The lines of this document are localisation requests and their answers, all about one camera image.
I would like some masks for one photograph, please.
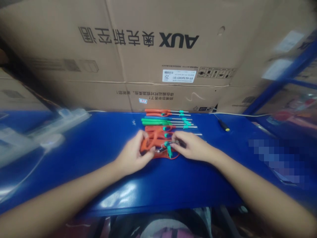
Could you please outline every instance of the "black screwdriver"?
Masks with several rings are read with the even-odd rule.
[[[220,126],[222,127],[222,129],[224,129],[225,131],[230,131],[230,128],[226,125],[226,123],[224,123],[222,120],[220,120],[218,117],[217,117],[217,119],[218,119],[218,123],[220,124]]]

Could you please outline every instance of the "aux logo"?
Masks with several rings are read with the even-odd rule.
[[[185,42],[186,42],[186,48],[187,49],[191,49],[195,42],[197,41],[198,37],[199,36],[196,36],[196,37],[189,37],[189,35],[184,35],[181,34],[181,33],[175,33],[175,34],[172,34],[172,33],[168,33],[167,35],[165,35],[163,32],[160,32],[159,33],[162,37],[162,43],[159,45],[160,47],[162,46],[166,46],[166,47],[169,47],[169,48],[174,48],[175,47],[175,40],[176,40],[176,37],[179,37],[179,45],[178,45],[178,48],[183,48],[183,44],[184,44],[184,38],[185,38]]]

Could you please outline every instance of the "wrist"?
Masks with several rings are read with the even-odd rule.
[[[109,170],[111,171],[111,174],[117,180],[120,180],[123,177],[127,176],[126,171],[123,169],[120,163],[118,163],[117,160],[114,160],[113,162],[107,164],[107,166],[109,166]]]
[[[227,155],[219,149],[212,148],[209,152],[208,163],[217,167],[218,163],[224,159],[226,159]]]

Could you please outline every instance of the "hand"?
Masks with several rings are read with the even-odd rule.
[[[144,138],[149,135],[142,130],[139,130],[135,137],[129,140],[119,156],[114,161],[123,176],[133,174],[142,169],[153,157],[155,147],[152,147],[145,155],[141,156],[140,147]]]
[[[176,141],[177,139],[181,139],[185,142],[186,148],[183,148],[175,143],[172,143],[171,147],[188,159],[212,163],[214,158],[217,158],[218,155],[223,153],[193,133],[176,131],[172,136],[172,140]]]

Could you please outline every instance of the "forearm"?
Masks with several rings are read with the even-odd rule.
[[[285,237],[316,237],[315,217],[280,189],[218,152],[211,163],[224,175],[251,210]]]
[[[115,164],[110,163],[33,198],[0,216],[2,237],[44,237],[122,177]]]

